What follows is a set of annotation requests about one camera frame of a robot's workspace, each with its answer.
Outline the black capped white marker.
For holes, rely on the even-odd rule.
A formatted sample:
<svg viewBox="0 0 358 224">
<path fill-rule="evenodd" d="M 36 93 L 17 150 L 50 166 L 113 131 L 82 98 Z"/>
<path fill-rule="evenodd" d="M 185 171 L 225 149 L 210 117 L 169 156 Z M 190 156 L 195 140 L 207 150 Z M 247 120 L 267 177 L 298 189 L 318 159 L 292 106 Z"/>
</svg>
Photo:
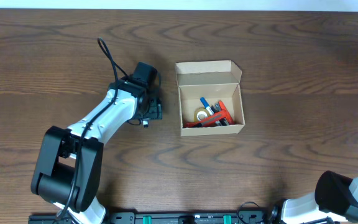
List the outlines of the black capped white marker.
<svg viewBox="0 0 358 224">
<path fill-rule="evenodd" d="M 148 120 L 143 120 L 142 125 L 143 125 L 144 128 L 148 128 L 149 127 L 149 121 Z"/>
</svg>

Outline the red utility knife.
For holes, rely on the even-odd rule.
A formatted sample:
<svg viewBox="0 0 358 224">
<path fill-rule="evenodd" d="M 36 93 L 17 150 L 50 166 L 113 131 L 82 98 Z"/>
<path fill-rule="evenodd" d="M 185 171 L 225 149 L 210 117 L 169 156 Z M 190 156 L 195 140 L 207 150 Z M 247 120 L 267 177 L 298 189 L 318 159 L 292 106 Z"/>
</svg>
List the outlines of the red utility knife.
<svg viewBox="0 0 358 224">
<path fill-rule="evenodd" d="M 198 122 L 192 122 L 192 123 L 186 123 L 185 127 L 186 128 L 202 128 L 202 127 L 209 127 L 212 124 L 214 124 L 215 122 L 219 121 L 222 118 L 222 114 L 221 113 L 215 113 L 205 119 L 202 119 L 201 121 Z"/>
</svg>

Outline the yellow tape roll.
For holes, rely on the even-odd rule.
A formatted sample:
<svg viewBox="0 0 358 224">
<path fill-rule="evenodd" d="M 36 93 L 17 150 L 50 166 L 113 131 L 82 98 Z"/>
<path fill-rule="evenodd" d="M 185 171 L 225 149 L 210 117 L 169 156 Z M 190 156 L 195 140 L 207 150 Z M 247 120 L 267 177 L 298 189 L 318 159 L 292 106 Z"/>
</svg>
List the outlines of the yellow tape roll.
<svg viewBox="0 0 358 224">
<path fill-rule="evenodd" d="M 198 108 L 194 112 L 194 122 L 201 121 L 209 116 L 211 116 L 211 114 L 206 108 Z"/>
</svg>

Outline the blue capped white marker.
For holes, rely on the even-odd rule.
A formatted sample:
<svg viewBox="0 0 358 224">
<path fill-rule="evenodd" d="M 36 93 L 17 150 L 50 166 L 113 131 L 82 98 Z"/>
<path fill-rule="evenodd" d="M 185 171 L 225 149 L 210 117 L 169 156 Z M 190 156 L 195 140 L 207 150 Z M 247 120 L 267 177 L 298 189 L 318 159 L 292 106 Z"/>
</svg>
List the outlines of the blue capped white marker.
<svg viewBox="0 0 358 224">
<path fill-rule="evenodd" d="M 208 111 L 210 115 L 214 114 L 214 111 L 211 109 L 209 103 L 206 101 L 204 97 L 200 98 L 201 103 L 203 104 L 204 108 Z"/>
</svg>

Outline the cardboard box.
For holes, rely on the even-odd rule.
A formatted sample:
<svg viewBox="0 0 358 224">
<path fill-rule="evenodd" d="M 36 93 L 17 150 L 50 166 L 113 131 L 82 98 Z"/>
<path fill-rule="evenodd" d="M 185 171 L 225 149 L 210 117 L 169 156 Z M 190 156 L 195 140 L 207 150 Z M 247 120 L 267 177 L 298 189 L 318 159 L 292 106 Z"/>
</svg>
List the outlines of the cardboard box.
<svg viewBox="0 0 358 224">
<path fill-rule="evenodd" d="M 242 130 L 245 126 L 240 88 L 242 70 L 233 61 L 180 62 L 175 65 L 175 71 L 182 137 L 237 134 Z M 201 97 L 212 108 L 219 100 L 223 101 L 234 124 L 223 126 L 214 123 L 209 127 L 186 128 L 186 123 L 194 122 L 196 109 L 204 108 Z"/>
</svg>

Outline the red black stapler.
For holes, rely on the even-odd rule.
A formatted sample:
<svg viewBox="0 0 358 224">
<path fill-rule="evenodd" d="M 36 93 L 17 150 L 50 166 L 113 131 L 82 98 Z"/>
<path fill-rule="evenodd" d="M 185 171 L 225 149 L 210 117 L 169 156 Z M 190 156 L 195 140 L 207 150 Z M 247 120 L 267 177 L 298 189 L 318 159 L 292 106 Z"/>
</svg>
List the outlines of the red black stapler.
<svg viewBox="0 0 358 224">
<path fill-rule="evenodd" d="M 229 126 L 234 124 L 234 120 L 231 114 L 228 112 L 223 101 L 219 100 L 218 103 L 214 105 L 216 112 L 222 114 L 222 118 L 219 120 L 223 126 Z"/>
</svg>

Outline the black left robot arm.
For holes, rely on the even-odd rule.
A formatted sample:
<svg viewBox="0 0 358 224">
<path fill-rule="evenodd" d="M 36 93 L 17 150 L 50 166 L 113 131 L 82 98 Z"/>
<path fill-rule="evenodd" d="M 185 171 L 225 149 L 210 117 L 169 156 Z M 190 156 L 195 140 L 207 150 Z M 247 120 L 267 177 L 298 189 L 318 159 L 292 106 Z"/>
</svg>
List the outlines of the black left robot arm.
<svg viewBox="0 0 358 224">
<path fill-rule="evenodd" d="M 49 128 L 39 151 L 30 190 L 60 208 L 55 223 L 103 223 L 107 210 L 96 197 L 104 145 L 128 120 L 162 119 L 152 81 L 124 78 L 104 99 L 66 129 Z"/>
</svg>

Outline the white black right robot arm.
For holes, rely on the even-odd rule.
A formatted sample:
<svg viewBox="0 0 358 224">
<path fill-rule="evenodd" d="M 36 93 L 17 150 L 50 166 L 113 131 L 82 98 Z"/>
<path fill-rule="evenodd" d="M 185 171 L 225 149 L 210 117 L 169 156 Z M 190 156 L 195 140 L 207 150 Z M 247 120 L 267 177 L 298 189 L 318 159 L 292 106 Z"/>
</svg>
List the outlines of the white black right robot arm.
<svg viewBox="0 0 358 224">
<path fill-rule="evenodd" d="M 315 190 L 274 206 L 265 223 L 358 223 L 358 176 L 324 172 Z"/>
</svg>

